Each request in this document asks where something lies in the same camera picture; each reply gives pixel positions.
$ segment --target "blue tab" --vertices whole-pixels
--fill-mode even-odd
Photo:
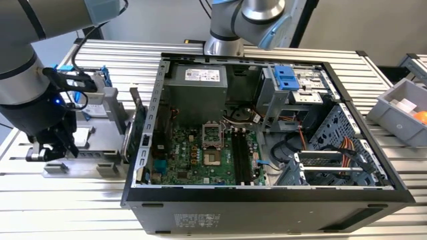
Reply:
[[[63,65],[58,70],[60,70],[62,72],[72,72],[75,70],[75,67],[70,65]]]
[[[108,68],[106,67],[106,65],[100,68],[100,71],[104,73],[106,87],[112,87],[114,83],[112,83],[112,80],[110,78],[110,71],[108,71]]]
[[[91,115],[87,114],[84,111],[82,112],[82,114],[83,114],[83,117],[84,117],[86,121],[88,122],[91,120],[91,118],[92,118]]]
[[[74,102],[75,102],[75,103],[79,103],[80,96],[82,96],[82,93],[80,93],[79,91],[75,91],[75,92],[74,92]]]
[[[300,89],[299,81],[290,66],[275,66],[274,76],[279,83],[280,90],[296,91]]]
[[[263,164],[263,165],[268,165],[268,164],[270,164],[268,161],[263,161],[263,160],[256,160],[256,163],[258,163],[258,164]]]

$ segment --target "black pole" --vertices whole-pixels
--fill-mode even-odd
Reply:
[[[290,44],[290,48],[298,48],[300,46],[306,28],[310,22],[310,18],[312,17],[312,13],[318,6],[318,3],[319,3],[319,0],[307,0],[306,2],[304,9],[302,10],[299,22],[296,25],[292,41]]]
[[[92,31],[95,27],[90,26],[87,28],[83,28],[83,34],[84,36],[88,35],[88,33]],[[104,35],[103,35],[103,31],[100,28],[98,28],[91,35],[88,36],[88,39],[95,39],[95,40],[104,40]]]

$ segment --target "metal rail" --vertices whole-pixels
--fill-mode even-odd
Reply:
[[[155,44],[90,40],[76,57],[83,67],[108,66],[119,100],[135,107],[130,87],[143,102],[151,99],[160,53],[202,54],[200,44]],[[330,62],[354,99],[368,113],[376,97],[391,86],[368,57],[354,51],[246,47],[246,56]],[[415,197],[416,205],[347,234],[195,235],[167,239],[427,239],[427,148],[404,145],[382,127],[367,121],[382,149]],[[147,238],[130,210],[120,208],[124,181],[88,178],[43,178],[44,163],[24,160],[28,140],[16,129],[0,147],[0,239]]]

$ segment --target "wire bundle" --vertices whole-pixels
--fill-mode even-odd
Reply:
[[[344,139],[343,139],[343,141],[340,143],[339,148],[355,151],[354,141],[347,136],[344,136]],[[343,154],[342,155],[342,167],[343,168],[348,168],[350,167],[350,161],[351,161],[350,157]]]

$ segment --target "robotic arm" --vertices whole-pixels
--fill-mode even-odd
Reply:
[[[206,55],[243,57],[242,39],[264,50],[272,50],[291,24],[286,0],[212,0],[211,37]]]
[[[204,54],[243,56],[242,39],[275,48],[291,24],[284,8],[284,0],[212,0]],[[120,0],[0,0],[0,113],[34,143],[27,161],[47,162],[68,152],[78,157],[76,111],[84,106],[66,103],[60,93],[98,91],[83,71],[71,76],[44,67],[31,43],[103,25],[120,13]]]
[[[34,143],[27,161],[51,161],[68,151],[78,156],[79,108],[60,93],[98,90],[83,72],[70,76],[44,68],[31,43],[99,25],[119,13],[120,0],[0,0],[0,113]],[[84,86],[68,85],[67,79]]]

